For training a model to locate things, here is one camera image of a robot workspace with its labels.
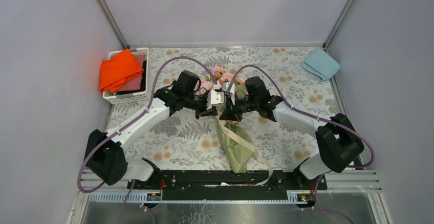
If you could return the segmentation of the brown kraft wrapping paper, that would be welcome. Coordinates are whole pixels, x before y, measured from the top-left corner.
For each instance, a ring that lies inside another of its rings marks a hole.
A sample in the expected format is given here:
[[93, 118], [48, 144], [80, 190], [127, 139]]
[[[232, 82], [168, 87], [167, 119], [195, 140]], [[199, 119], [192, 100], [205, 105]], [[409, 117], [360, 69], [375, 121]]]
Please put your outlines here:
[[250, 136], [237, 121], [223, 121], [216, 118], [216, 123], [218, 139], [229, 161], [231, 170], [234, 173], [246, 173], [247, 162], [254, 155], [254, 152], [225, 134], [222, 128], [228, 129], [246, 142], [252, 144]]

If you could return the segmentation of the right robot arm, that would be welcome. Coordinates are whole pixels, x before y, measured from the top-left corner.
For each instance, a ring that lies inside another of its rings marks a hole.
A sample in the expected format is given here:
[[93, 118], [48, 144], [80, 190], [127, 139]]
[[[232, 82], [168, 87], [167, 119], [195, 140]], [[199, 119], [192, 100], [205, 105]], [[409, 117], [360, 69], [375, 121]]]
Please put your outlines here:
[[256, 111], [262, 118], [290, 125], [316, 139], [319, 153], [295, 169], [293, 181], [298, 188], [308, 188], [314, 178], [327, 172], [341, 173], [364, 151], [363, 140], [346, 115], [323, 118], [295, 108], [282, 96], [270, 95], [259, 77], [247, 79], [245, 85], [246, 96], [237, 98], [233, 86], [229, 82], [223, 84], [226, 105], [220, 120], [239, 121], [243, 114]]

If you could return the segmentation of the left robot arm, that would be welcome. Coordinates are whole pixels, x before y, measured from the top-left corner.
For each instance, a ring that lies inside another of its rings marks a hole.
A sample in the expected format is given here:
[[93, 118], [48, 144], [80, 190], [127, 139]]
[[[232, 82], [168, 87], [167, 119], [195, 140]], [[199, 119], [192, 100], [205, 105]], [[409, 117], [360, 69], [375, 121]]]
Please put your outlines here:
[[139, 180], [145, 188], [154, 188], [159, 181], [155, 168], [145, 159], [127, 160], [128, 147], [152, 127], [184, 108], [193, 110], [196, 118], [215, 116], [215, 104], [223, 100], [222, 94], [221, 84], [206, 88], [197, 75], [183, 71], [171, 86], [155, 91], [150, 106], [110, 131], [92, 131], [86, 145], [84, 166], [109, 186], [120, 180]]

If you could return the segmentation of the fake rose stem with bud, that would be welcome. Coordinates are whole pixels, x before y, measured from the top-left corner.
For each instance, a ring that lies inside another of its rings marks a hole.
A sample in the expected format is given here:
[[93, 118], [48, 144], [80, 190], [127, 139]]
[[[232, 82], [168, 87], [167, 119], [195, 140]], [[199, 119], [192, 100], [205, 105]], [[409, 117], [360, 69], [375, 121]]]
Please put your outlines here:
[[232, 73], [222, 73], [219, 82], [223, 84], [224, 82], [231, 82], [234, 80], [235, 85], [245, 83], [245, 80], [241, 77], [235, 77]]

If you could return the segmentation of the pink fake rose stem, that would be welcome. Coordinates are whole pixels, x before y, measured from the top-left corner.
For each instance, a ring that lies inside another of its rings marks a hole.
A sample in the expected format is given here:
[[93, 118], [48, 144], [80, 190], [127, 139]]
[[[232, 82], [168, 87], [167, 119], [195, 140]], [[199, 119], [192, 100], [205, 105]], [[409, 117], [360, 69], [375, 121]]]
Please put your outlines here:
[[215, 66], [211, 72], [216, 79], [220, 79], [225, 72], [225, 67], [221, 65]]

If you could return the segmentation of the peach fake rose stem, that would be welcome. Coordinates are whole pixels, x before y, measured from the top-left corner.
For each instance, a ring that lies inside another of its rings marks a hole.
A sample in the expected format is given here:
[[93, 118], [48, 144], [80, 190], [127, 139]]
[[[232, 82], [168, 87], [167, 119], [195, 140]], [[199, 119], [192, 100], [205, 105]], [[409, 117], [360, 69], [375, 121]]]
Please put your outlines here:
[[213, 88], [214, 82], [212, 80], [207, 80], [205, 78], [200, 79], [200, 87], [198, 91], [209, 91]]

